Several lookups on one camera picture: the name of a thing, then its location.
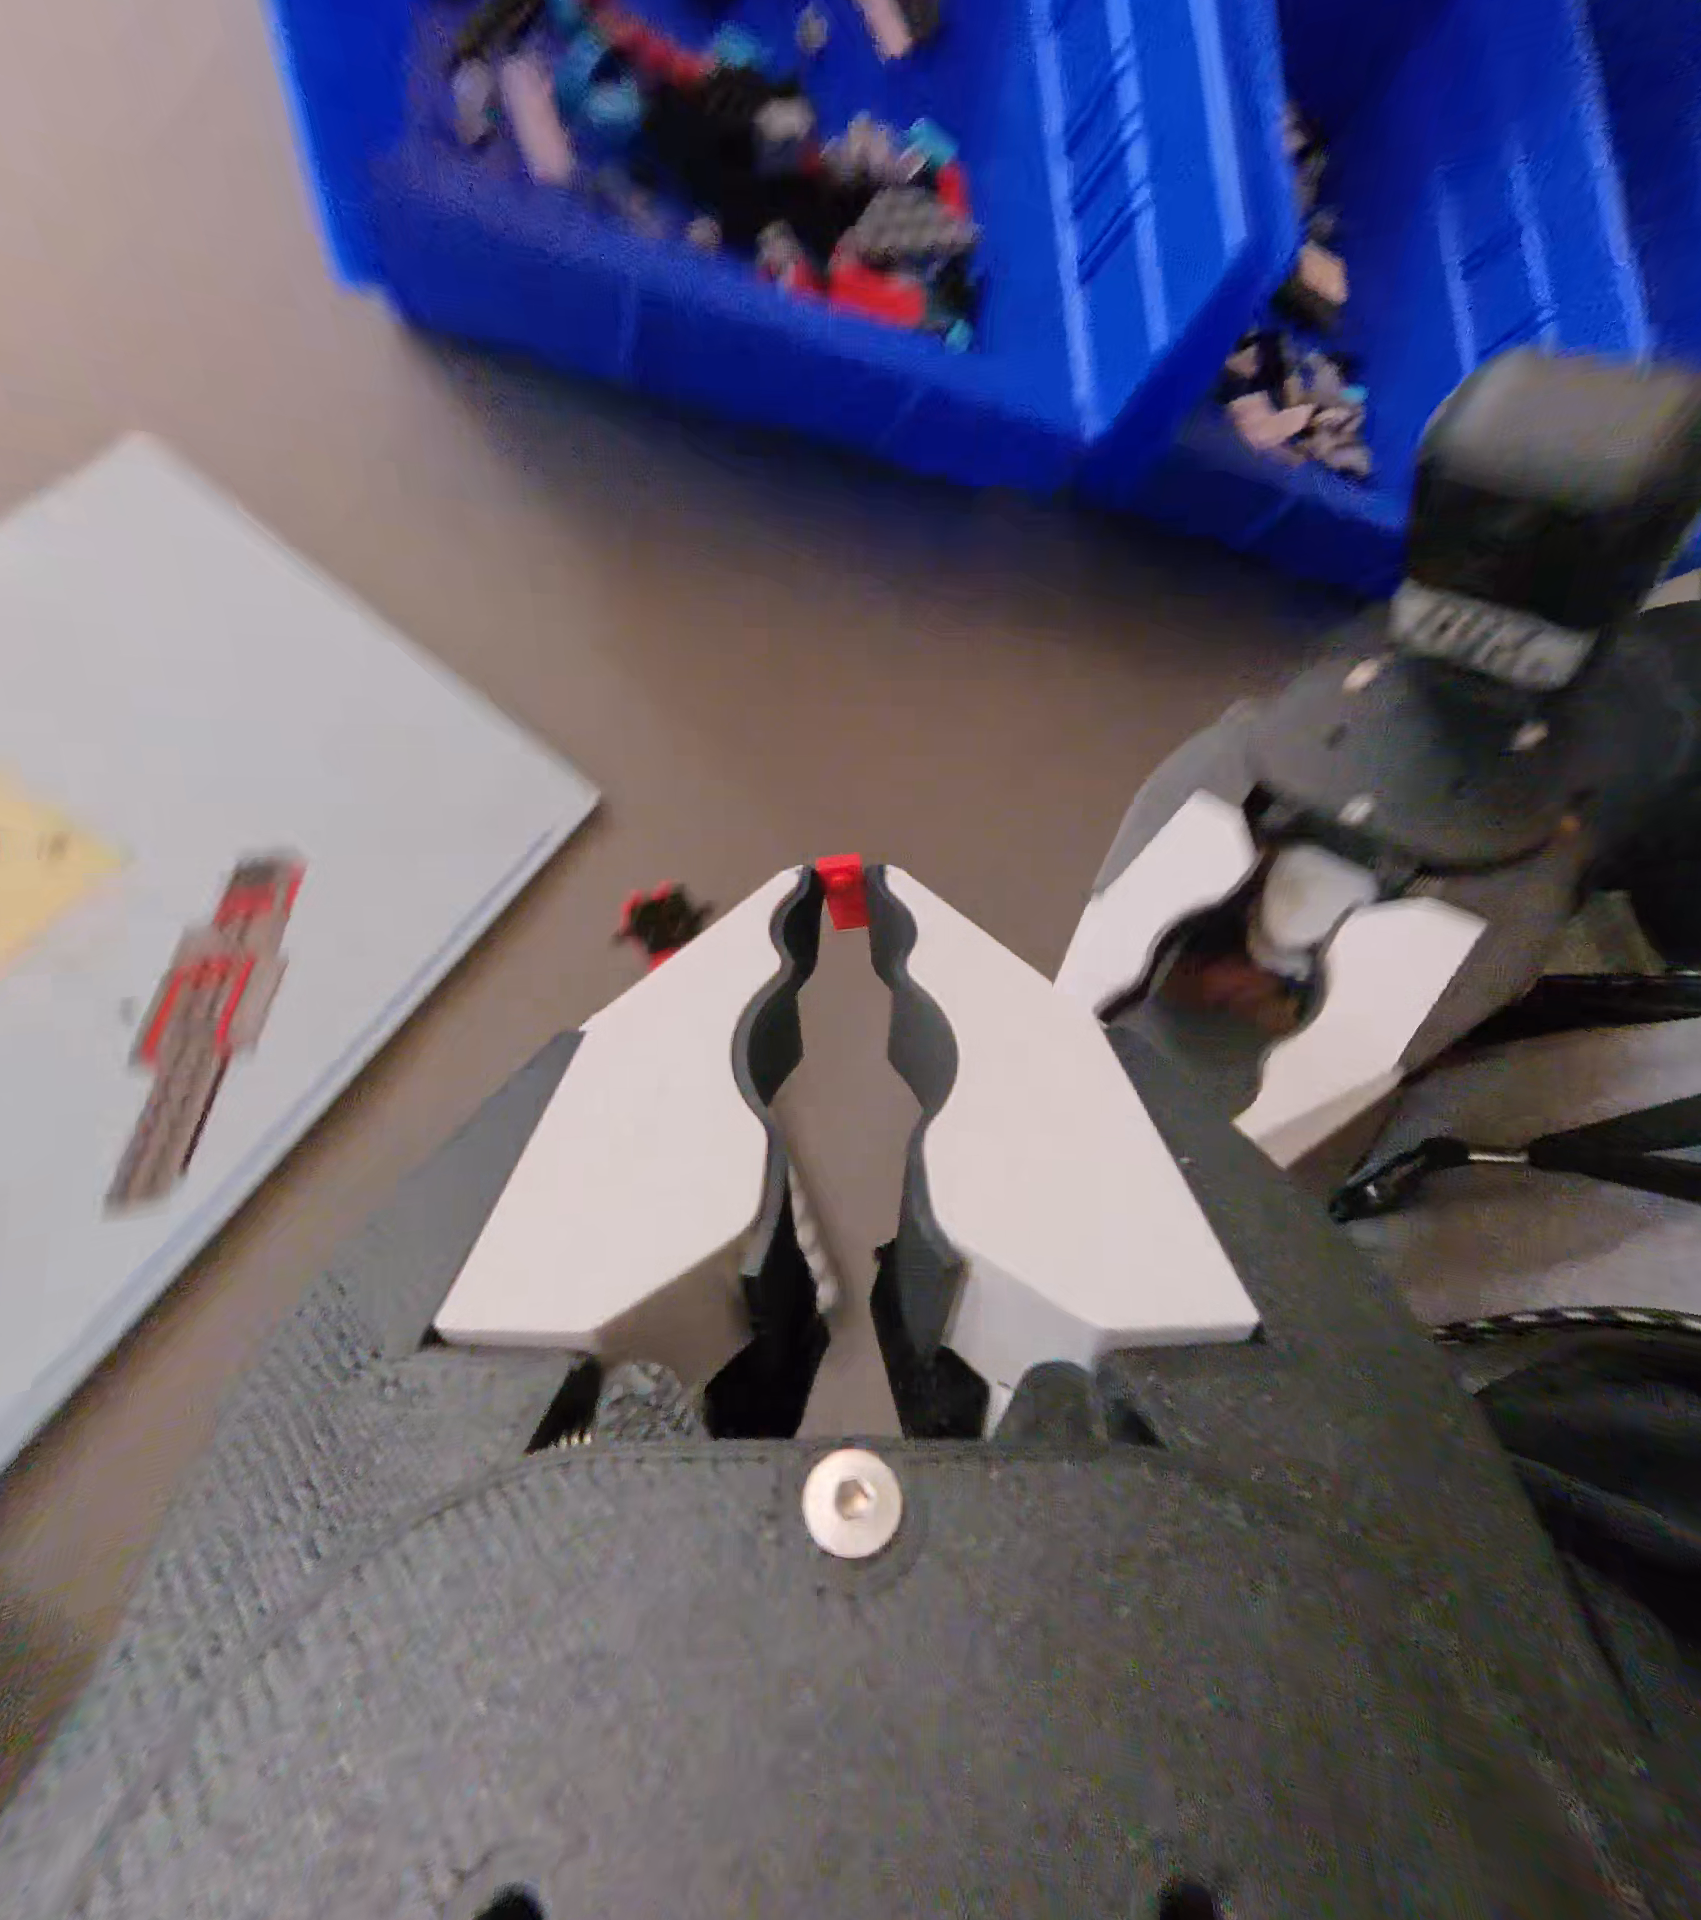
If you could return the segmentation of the grey plate with red bricks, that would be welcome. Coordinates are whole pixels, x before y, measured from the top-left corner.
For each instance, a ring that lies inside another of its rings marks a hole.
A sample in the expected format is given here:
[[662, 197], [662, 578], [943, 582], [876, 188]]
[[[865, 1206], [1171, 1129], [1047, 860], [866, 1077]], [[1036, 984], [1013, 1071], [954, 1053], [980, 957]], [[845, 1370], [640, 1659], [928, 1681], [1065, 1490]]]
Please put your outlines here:
[[[649, 972], [686, 947], [715, 919], [715, 907], [697, 899], [680, 882], [665, 882], [630, 893], [623, 903], [617, 943], [640, 954]], [[814, 1281], [817, 1310], [832, 1321], [840, 1306], [840, 1279], [813, 1196], [801, 1177], [794, 1146], [789, 1154], [789, 1202], [798, 1249]]]

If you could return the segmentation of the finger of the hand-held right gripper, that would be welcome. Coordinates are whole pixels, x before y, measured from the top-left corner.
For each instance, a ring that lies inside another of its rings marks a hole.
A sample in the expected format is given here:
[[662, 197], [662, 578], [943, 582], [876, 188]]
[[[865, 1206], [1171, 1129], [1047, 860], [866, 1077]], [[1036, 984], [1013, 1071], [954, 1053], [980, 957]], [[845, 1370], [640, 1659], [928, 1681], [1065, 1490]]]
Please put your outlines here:
[[1350, 912], [1322, 950], [1314, 1007], [1265, 1051], [1239, 1134], [1286, 1169], [1371, 1111], [1484, 932], [1444, 899]]
[[1098, 880], [1055, 972], [1055, 990], [1107, 1018], [1148, 987], [1179, 932], [1232, 899], [1258, 863], [1242, 804], [1197, 789]]

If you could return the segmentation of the pile of toy bricks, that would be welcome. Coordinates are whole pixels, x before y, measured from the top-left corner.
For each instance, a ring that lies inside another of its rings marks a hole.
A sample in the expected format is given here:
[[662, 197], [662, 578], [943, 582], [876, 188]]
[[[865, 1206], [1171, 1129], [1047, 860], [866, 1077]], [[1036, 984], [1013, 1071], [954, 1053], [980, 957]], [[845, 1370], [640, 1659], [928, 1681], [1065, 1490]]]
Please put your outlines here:
[[1343, 214], [1325, 196], [1327, 141], [1294, 101], [1284, 108], [1284, 149], [1299, 215], [1294, 260], [1262, 316], [1223, 361], [1212, 398], [1250, 454], [1369, 484], [1369, 383], [1360, 355], [1343, 344]]
[[632, 234], [964, 354], [982, 228], [958, 143], [924, 115], [826, 127], [810, 76], [828, 35], [826, 6], [801, 3], [779, 63], [735, 16], [695, 40], [634, 3], [468, 3], [444, 54], [448, 127]]

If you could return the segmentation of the person's black hoodie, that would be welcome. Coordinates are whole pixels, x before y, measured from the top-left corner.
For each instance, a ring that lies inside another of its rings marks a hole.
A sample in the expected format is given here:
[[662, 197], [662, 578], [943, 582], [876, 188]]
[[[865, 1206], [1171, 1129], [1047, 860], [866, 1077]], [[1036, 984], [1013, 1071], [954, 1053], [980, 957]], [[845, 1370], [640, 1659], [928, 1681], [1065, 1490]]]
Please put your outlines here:
[[1701, 1650], [1701, 1325], [1559, 1329], [1472, 1396], [1556, 1545]]

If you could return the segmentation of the blue plastic bin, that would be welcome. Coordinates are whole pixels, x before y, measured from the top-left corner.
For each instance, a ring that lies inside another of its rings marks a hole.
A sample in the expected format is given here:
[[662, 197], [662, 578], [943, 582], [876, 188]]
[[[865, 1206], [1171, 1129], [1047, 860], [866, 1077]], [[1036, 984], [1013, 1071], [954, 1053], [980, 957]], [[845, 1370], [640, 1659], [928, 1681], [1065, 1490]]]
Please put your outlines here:
[[980, 222], [966, 348], [772, 290], [454, 134], [470, 3], [267, 3], [342, 284], [406, 323], [731, 424], [973, 487], [1118, 486], [1169, 449], [1284, 275], [1294, 204], [1271, 3], [943, 3], [884, 59], [856, 3], [630, 3], [691, 46], [728, 21], [854, 113], [954, 139]]
[[[1399, 579], [1420, 434], [1512, 348], [1701, 367], [1701, 3], [1250, 3], [1257, 104], [1325, 143], [1367, 478], [1197, 406], [1089, 499], [1294, 578]], [[1701, 563], [1701, 519], [1686, 566]]]

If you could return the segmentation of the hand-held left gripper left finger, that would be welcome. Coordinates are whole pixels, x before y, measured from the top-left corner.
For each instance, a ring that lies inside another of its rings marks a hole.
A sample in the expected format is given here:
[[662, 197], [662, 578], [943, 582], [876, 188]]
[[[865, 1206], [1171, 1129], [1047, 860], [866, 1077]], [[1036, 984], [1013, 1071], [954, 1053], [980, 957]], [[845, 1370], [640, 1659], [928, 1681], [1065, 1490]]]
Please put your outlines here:
[[568, 1035], [555, 1087], [433, 1332], [448, 1345], [745, 1345], [742, 1267], [783, 1163], [750, 1021], [805, 966], [814, 919], [783, 868]]

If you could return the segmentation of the black white drawstring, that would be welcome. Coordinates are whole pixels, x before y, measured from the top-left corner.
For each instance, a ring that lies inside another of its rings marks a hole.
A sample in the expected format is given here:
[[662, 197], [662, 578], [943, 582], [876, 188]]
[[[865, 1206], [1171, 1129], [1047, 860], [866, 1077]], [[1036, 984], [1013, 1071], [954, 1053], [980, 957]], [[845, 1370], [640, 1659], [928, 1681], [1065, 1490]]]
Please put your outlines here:
[[1580, 1332], [1670, 1334], [1701, 1338], [1701, 1311], [1670, 1307], [1572, 1306], [1516, 1307], [1472, 1314], [1426, 1325], [1429, 1335], [1447, 1345], [1476, 1345], [1528, 1335]]

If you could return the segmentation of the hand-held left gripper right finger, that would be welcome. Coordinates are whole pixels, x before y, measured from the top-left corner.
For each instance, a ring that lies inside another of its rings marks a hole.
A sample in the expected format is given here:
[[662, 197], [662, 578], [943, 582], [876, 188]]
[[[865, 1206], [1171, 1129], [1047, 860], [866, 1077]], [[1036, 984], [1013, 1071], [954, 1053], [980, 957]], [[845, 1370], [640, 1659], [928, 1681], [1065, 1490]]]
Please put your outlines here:
[[988, 1435], [1032, 1370], [1255, 1338], [1101, 1020], [900, 865], [866, 865], [863, 897], [916, 1106], [870, 1289], [900, 1427]]

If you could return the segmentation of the open instruction booklet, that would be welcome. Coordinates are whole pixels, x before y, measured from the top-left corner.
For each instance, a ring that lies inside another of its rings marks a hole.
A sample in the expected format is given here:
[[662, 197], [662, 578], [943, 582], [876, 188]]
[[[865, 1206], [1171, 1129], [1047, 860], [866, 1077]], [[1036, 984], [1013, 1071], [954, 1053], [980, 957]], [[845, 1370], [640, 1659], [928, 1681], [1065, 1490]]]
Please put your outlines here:
[[0, 1475], [596, 804], [154, 440], [0, 517]]

